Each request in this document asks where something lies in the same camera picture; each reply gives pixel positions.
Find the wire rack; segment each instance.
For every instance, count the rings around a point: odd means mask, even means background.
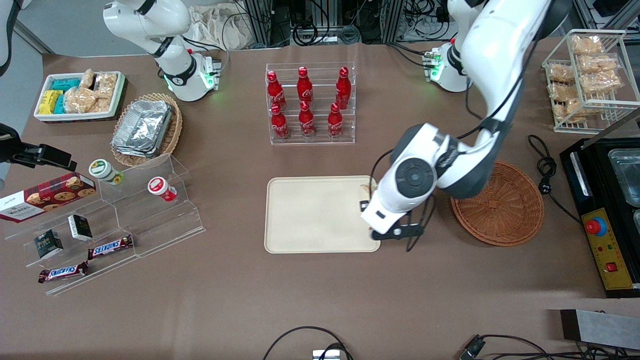
[[[571,38],[575,35],[580,37],[597,36],[602,42],[604,54],[617,55],[621,65],[621,69],[618,69],[618,76],[625,85],[623,88],[600,94],[585,94],[582,91],[580,77],[583,73],[576,66],[578,55],[573,53],[571,44]],[[573,70],[575,86],[580,101],[580,106],[563,118],[560,119],[554,116],[554,131],[559,133],[597,134],[640,107],[640,94],[638,93],[636,79],[633,76],[623,41],[624,35],[624,30],[573,29],[564,36],[562,41],[547,56],[542,63],[542,67],[545,69],[547,85],[550,86],[553,83],[550,78],[550,66],[552,64],[570,66]],[[552,108],[559,104],[551,98],[549,100]],[[583,112],[583,110],[598,110],[600,114],[589,115],[584,117],[584,120],[576,122],[577,118],[579,118],[576,114]]]

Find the acrylic bottle rack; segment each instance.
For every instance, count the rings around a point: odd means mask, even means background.
[[[312,138],[302,136],[298,114],[300,113],[300,100],[298,99],[298,68],[304,66],[308,70],[308,77],[314,89],[314,125],[316,135]],[[351,82],[351,97],[349,105],[342,114],[342,136],[331,138],[328,130],[327,118],[331,110],[331,103],[335,102],[335,83],[338,80],[339,70],[346,66],[349,69]],[[291,137],[283,140],[277,138],[271,128],[271,102],[266,87],[269,85],[266,74],[275,71],[278,81],[284,89],[287,109],[282,113],[287,118],[287,126]],[[266,118],[269,126],[269,139],[272,145],[300,145],[300,144],[345,144],[356,141],[356,64],[352,61],[331,63],[268,63],[265,71],[266,94]]]

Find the wicker basket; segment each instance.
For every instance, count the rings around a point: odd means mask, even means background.
[[[175,150],[175,146],[178,145],[178,138],[180,138],[180,132],[182,131],[182,114],[180,113],[180,108],[178,108],[178,104],[176,104],[175,100],[173,100],[171,97],[165,94],[156,94],[156,93],[143,95],[137,98],[135,101],[138,101],[138,100],[164,101],[164,102],[167,102],[168,104],[171,104],[171,107],[173,108],[173,113],[171,115],[171,120],[170,120],[171,123],[169,124],[169,127],[166,130],[166,134],[164,135],[162,147],[160,149],[160,153],[158,154],[158,156],[163,154],[171,154],[173,150]],[[122,123],[122,119],[124,118],[124,115],[127,113],[127,111],[129,111],[129,107],[131,107],[131,104],[129,104],[127,108],[122,112],[122,114],[120,114],[120,118],[118,119],[118,123],[116,124],[116,128],[113,131],[113,134],[115,134],[116,131],[118,131],[118,128]],[[130,167],[134,167],[148,160],[151,160],[151,158],[144,158],[141,156],[131,156],[131,155],[120,154],[119,152],[115,151],[114,148],[111,148],[111,152],[113,153],[113,156],[115,156],[116,160],[118,160],[119,163],[130,166]]]
[[[471,199],[451,199],[462,226],[479,240],[497,246],[529,241],[545,214],[538,187],[519,168],[496,161],[491,178]]]

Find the beige tray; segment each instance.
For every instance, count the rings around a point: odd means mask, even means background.
[[[380,242],[371,240],[360,218],[368,185],[369,176],[273,178],[264,248],[272,254],[376,251]]]

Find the acrylic display stand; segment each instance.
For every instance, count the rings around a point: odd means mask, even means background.
[[[300,100],[298,99],[298,68],[304,66],[308,70],[308,77],[314,87],[314,125],[316,135],[307,139],[302,136],[300,129]],[[342,136],[332,139],[329,135],[327,118],[331,112],[331,103],[335,102],[335,83],[338,80],[341,67],[349,68],[349,80],[351,81],[351,98],[349,106],[340,110],[342,114]],[[267,64],[264,73],[266,94],[266,117],[269,126],[269,138],[272,145],[300,145],[300,144],[336,144],[355,143],[356,141],[356,67],[352,61],[331,63],[272,63]],[[284,89],[287,109],[282,113],[287,118],[287,126],[291,137],[283,140],[277,138],[271,128],[271,102],[266,87],[269,85],[266,74],[275,71],[278,81]]]
[[[160,156],[123,173],[124,180],[117,186],[98,182],[99,193],[95,195],[19,224],[3,222],[7,224],[6,239],[24,244],[25,265],[33,274],[34,286],[45,289],[47,295],[56,295],[205,231],[198,209],[187,196],[188,171],[173,156]],[[167,202],[148,192],[147,183],[155,176],[164,177],[176,189],[176,199]],[[72,214],[87,218],[93,239],[80,241],[71,237],[67,218]],[[33,240],[49,229],[58,232],[63,250],[41,260]],[[80,264],[87,260],[88,249],[127,235],[133,237],[133,248],[89,260],[89,275],[36,283],[43,269]]]

